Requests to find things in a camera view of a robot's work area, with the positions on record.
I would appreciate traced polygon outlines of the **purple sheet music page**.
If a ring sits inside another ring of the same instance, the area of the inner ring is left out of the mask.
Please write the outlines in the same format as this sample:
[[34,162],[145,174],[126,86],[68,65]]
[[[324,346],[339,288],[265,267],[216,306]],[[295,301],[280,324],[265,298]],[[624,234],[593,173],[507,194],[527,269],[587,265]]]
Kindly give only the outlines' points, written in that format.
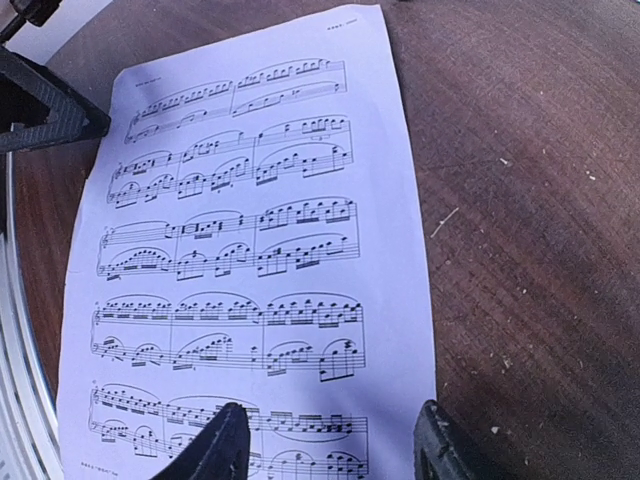
[[148,479],[228,402],[253,479],[410,479],[435,393],[425,242],[379,6],[123,70],[66,276],[68,479]]

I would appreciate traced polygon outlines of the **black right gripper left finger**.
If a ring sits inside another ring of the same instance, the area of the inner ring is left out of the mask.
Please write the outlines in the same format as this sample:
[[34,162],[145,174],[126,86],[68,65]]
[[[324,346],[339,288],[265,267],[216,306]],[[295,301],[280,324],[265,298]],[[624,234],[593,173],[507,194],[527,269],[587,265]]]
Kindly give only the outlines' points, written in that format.
[[229,402],[162,470],[163,479],[247,479],[250,430],[246,410]]

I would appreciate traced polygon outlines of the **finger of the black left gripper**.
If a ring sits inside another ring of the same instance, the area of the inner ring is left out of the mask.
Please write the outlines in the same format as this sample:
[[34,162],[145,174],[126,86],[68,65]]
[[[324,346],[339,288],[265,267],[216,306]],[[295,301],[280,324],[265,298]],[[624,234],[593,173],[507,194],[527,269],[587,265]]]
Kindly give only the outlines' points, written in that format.
[[111,118],[45,66],[1,49],[1,152],[104,137]]

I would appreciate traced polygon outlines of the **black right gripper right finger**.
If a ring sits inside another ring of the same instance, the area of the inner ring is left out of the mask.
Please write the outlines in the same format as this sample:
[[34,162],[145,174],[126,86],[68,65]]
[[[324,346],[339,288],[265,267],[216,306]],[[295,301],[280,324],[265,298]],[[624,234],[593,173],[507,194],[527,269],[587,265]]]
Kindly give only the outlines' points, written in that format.
[[483,479],[487,458],[436,401],[420,409],[413,433],[415,479]]

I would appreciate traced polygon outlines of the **front aluminium frame rail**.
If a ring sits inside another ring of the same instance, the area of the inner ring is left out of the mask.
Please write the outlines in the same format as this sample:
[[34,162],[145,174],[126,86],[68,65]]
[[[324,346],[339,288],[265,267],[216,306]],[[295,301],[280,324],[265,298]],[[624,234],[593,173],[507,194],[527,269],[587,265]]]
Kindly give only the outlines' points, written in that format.
[[54,402],[23,285],[12,154],[1,157],[1,477],[64,477]]

